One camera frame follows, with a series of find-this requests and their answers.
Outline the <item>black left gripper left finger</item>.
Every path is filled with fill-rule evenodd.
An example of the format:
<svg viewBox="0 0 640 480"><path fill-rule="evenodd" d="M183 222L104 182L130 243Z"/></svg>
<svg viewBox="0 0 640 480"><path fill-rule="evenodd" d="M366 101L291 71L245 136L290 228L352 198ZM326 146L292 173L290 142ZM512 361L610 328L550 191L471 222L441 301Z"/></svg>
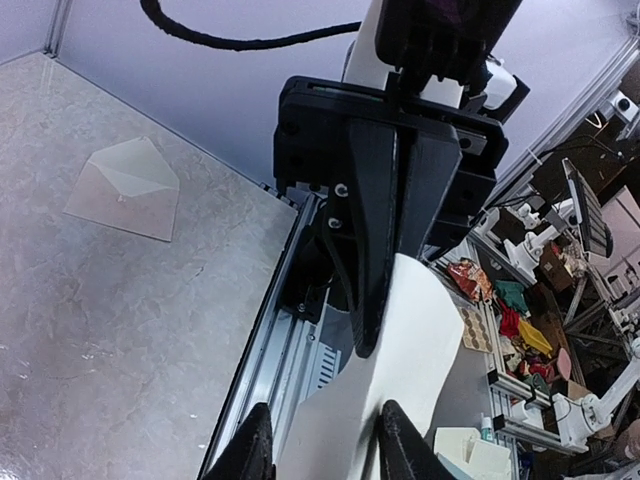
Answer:
<svg viewBox="0 0 640 480"><path fill-rule="evenodd" d="M275 478L271 412L266 403L258 402L252 407L203 479L271 480Z"/></svg>

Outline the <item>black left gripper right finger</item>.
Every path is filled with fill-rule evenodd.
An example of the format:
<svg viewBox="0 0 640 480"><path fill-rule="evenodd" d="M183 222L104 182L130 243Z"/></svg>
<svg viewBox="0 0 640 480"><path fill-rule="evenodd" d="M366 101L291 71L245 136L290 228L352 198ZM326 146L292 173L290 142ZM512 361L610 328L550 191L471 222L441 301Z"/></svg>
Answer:
<svg viewBox="0 0 640 480"><path fill-rule="evenodd" d="M377 438L382 479L454 479L395 400L388 400L382 406L377 419Z"/></svg>

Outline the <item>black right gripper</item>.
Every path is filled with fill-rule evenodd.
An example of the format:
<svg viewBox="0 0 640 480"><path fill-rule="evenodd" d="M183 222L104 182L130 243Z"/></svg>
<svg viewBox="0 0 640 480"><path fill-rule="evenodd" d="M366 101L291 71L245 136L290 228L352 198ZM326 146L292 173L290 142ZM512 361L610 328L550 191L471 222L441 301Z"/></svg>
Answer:
<svg viewBox="0 0 640 480"><path fill-rule="evenodd" d="M296 76L279 98L274 176L326 194L312 236L331 256L354 348L369 357L381 331L393 255L461 242L496 183L508 147L495 119L406 91Z"/></svg>

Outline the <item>cream letter paper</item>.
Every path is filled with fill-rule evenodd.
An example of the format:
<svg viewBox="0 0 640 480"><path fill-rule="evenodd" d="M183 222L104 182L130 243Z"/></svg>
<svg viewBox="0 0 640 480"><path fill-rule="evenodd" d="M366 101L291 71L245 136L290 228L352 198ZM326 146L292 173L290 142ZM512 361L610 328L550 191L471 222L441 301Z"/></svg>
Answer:
<svg viewBox="0 0 640 480"><path fill-rule="evenodd" d="M396 401L427 433L464 325L446 288L418 260L398 254L373 353L352 355L338 376L298 407L277 463L280 479L378 479L374 434Z"/></svg>

